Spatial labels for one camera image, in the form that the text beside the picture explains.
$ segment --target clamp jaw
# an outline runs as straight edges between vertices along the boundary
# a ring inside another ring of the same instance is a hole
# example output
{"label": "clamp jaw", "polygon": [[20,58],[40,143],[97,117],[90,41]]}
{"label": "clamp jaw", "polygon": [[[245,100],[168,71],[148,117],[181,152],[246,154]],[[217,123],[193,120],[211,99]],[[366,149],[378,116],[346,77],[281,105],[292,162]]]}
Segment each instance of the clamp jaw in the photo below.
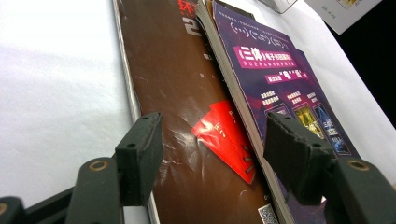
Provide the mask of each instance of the clamp jaw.
{"label": "clamp jaw", "polygon": [[328,223],[396,223],[396,191],[368,161],[334,159],[330,144],[296,119],[270,113],[263,156],[299,204],[327,200]]}
{"label": "clamp jaw", "polygon": [[23,208],[17,197],[0,198],[0,223],[124,223],[123,206],[147,205],[163,159],[160,113],[141,117],[112,158],[84,163],[76,185]]}

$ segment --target barcode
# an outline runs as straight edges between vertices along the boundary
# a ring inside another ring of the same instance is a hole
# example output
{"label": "barcode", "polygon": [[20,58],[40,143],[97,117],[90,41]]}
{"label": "barcode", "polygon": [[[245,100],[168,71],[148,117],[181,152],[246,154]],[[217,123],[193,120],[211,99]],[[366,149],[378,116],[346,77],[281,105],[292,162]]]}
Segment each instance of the barcode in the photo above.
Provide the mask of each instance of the barcode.
{"label": "barcode", "polygon": [[278,224],[274,210],[270,203],[258,209],[264,224]]}

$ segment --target white paper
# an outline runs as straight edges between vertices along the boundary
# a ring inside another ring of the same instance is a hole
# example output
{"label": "white paper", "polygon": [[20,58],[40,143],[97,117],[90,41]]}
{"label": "white paper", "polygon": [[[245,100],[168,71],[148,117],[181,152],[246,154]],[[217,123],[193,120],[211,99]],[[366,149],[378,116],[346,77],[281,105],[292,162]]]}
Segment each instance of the white paper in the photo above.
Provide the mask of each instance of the white paper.
{"label": "white paper", "polygon": [[340,35],[381,0],[305,0],[305,2]]}
{"label": "white paper", "polygon": [[0,2],[0,197],[28,208],[114,154],[133,125],[118,41],[111,0]]}

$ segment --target book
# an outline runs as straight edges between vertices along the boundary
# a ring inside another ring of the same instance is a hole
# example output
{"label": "book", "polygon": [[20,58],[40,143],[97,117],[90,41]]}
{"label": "book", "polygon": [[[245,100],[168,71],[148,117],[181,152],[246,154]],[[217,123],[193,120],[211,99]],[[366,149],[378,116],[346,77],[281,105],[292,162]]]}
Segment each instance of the book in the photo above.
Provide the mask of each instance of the book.
{"label": "book", "polygon": [[324,222],[323,206],[300,206],[263,157],[267,114],[299,120],[334,148],[334,157],[359,157],[321,89],[304,53],[277,30],[238,14],[218,1],[200,1],[197,20],[245,124],[273,194],[280,222]]}
{"label": "book", "polygon": [[130,105],[163,114],[151,223],[263,223],[276,218],[271,193],[195,7],[114,1]]}
{"label": "book", "polygon": [[334,31],[341,35],[381,0],[305,0]]}

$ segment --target magazine page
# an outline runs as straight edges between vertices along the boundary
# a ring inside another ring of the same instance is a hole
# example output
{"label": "magazine page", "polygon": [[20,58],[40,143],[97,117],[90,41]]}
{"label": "magazine page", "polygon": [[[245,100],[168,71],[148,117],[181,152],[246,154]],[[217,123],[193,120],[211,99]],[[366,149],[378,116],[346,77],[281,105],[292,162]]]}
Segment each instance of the magazine page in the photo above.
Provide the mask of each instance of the magazine page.
{"label": "magazine page", "polygon": [[[254,118],[264,144],[267,114],[276,112],[299,120],[329,142],[335,158],[359,157],[332,112],[304,53],[293,46],[287,35],[222,7],[216,1],[214,16],[250,111],[241,116]],[[281,188],[286,197],[286,190]],[[325,223],[324,203],[300,206],[290,197],[288,206],[296,223]]]}

